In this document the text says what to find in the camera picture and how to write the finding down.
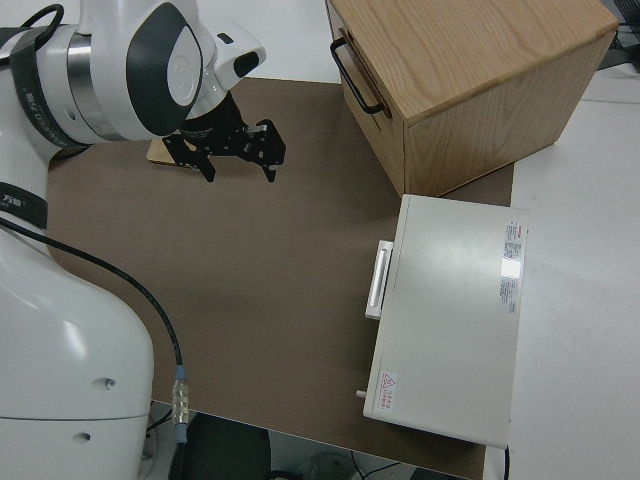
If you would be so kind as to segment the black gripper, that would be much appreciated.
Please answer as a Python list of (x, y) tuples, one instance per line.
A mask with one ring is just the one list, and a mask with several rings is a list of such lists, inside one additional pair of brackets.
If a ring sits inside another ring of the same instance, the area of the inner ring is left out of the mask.
[(259, 165), (267, 181), (273, 183), (286, 152), (284, 141), (268, 119), (253, 127), (241, 121), (238, 125), (182, 129), (163, 137), (162, 143), (177, 166), (198, 170), (209, 183), (216, 175), (209, 161), (214, 156), (238, 157)]

